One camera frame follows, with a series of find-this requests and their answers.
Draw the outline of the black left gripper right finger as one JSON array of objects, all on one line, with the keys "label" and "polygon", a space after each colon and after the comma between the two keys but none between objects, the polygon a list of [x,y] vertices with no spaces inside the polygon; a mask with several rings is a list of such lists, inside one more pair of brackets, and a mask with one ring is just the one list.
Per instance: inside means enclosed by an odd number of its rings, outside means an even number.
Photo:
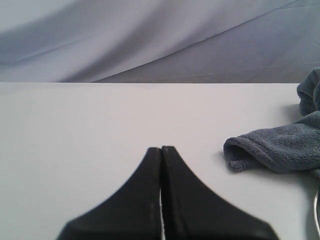
[{"label": "black left gripper right finger", "polygon": [[173,146],[162,147],[161,203],[167,240],[276,240],[272,227],[210,190]]}]

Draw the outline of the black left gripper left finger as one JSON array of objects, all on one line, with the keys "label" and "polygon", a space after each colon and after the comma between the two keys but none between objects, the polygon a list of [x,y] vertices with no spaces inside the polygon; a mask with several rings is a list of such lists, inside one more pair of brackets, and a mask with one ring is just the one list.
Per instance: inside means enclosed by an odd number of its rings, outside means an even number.
[{"label": "black left gripper left finger", "polygon": [[161,150],[150,147],[112,196],[69,221],[59,240],[159,240]]}]

